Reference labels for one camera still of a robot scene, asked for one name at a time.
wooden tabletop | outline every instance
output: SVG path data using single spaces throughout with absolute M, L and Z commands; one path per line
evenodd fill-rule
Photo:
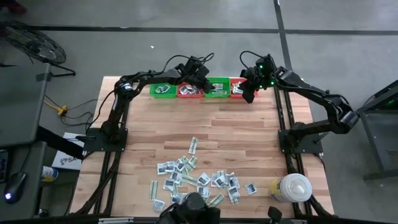
M 104 77 L 97 110 L 118 80 L 119 77 Z M 295 120 L 312 122 L 308 100 L 294 93 L 290 98 Z M 113 100 L 112 95 L 104 103 L 94 127 L 100 127 L 108 118 Z M 184 155 L 191 158 L 188 148 L 192 137 L 198 138 L 199 143 L 195 154 L 197 168 L 191 176 L 198 177 L 203 172 L 211 176 L 218 170 L 225 170 L 235 172 L 240 186 L 253 182 L 257 187 L 257 193 L 250 196 L 242 187 L 238 205 L 231 204 L 225 189 L 210 187 L 209 200 L 219 192 L 226 197 L 218 206 L 221 217 L 267 218 L 269 206 L 277 207 L 284 217 L 294 216 L 292 204 L 273 201 L 267 189 L 271 180 L 287 175 L 284 155 L 279 150 L 277 131 L 280 128 L 272 88 L 259 91 L 254 102 L 247 104 L 243 99 L 232 98 L 155 99 L 150 96 L 148 87 L 131 102 L 127 128 L 129 136 L 121 156 L 112 216 L 158 217 L 149 200 L 151 180 L 159 181 L 157 198 L 166 203 L 165 207 L 171 202 L 170 192 L 162 189 L 169 175 L 158 176 L 157 164 L 175 161 Z M 81 208 L 97 187 L 103 157 L 103 152 L 95 152 L 83 161 L 71 212 Z M 311 154 L 303 154 L 302 159 L 314 196 L 333 213 L 321 162 Z M 178 191 L 193 192 L 196 188 L 184 183 Z M 105 189 L 102 209 L 107 194 L 108 189 Z

plastic bin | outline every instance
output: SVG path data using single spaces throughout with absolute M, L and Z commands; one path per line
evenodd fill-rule
M 181 85 L 178 85 L 177 87 L 177 96 L 181 98 L 201 98 L 204 96 L 203 90 L 200 90 L 200 94 L 181 94 L 180 93 L 180 88 L 183 87 L 184 85 L 189 85 L 188 83 L 182 83 Z
M 229 82 L 230 82 L 230 89 L 231 89 L 231 98 L 243 98 L 242 94 L 233 94 L 232 90 L 234 88 L 233 84 L 239 83 L 239 82 L 244 82 L 246 79 L 245 78 L 229 78 Z
M 231 87 L 229 84 L 229 78 L 221 78 L 221 77 L 210 77 L 207 78 L 210 83 L 220 83 L 223 84 L 223 91 L 226 91 L 226 94 L 215 94 L 213 91 L 210 90 L 209 93 L 205 93 L 205 97 L 229 97 L 229 94 L 231 93 Z
M 156 93 L 155 90 L 159 86 L 169 85 L 170 89 L 167 93 Z M 161 84 L 152 84 L 150 86 L 149 94 L 151 94 L 154 98 L 175 98 L 177 96 L 177 87 L 175 85 L 170 85 L 168 83 Z

white lid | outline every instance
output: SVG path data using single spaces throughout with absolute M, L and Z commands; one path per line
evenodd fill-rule
M 311 197 L 311 183 L 302 174 L 289 174 L 281 184 L 283 194 L 292 202 L 305 202 Z

fan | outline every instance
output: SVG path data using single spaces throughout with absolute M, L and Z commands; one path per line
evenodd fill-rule
M 68 70 L 71 73 L 54 75 L 60 77 L 76 75 L 75 71 L 60 66 L 67 59 L 65 51 L 54 40 L 37 30 L 26 29 L 28 25 L 18 21 L 2 22 L 0 37 L 3 37 L 15 48 L 24 52 L 29 58 L 34 58 L 43 63 Z

gray floor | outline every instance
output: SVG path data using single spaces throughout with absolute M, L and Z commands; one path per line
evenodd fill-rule
M 122 27 L 206 27 L 276 29 L 271 0 L 20 0 L 24 16 L 0 12 L 29 24 Z M 396 30 L 395 0 L 280 0 L 286 29 Z M 278 34 L 179 32 L 60 32 L 47 31 L 67 52 L 64 64 L 77 76 L 53 79 L 47 94 L 59 104 L 77 105 L 96 98 L 105 75 L 125 75 L 163 67 L 172 55 L 216 54 L 207 63 L 211 76 L 238 76 L 242 50 L 270 53 L 284 64 Z M 294 70 L 307 82 L 345 95 L 354 108 L 397 79 L 398 36 L 288 35 Z M 29 64 L 22 53 L 0 42 L 0 62 Z M 250 63 L 255 58 L 244 59 Z M 175 59 L 170 66 L 183 62 Z M 95 103 L 76 111 L 93 111 Z M 325 119 L 323 108 L 311 104 L 315 120 Z M 42 125 L 63 134 L 83 133 L 68 128 L 52 109 L 45 107 Z M 398 179 L 364 183 L 362 176 L 376 171 L 363 126 L 347 135 L 329 134 L 323 141 L 326 175 L 335 213 L 345 218 L 398 222 Z M 76 174 L 64 174 L 66 184 L 46 191 L 43 206 L 51 215 L 64 213 Z

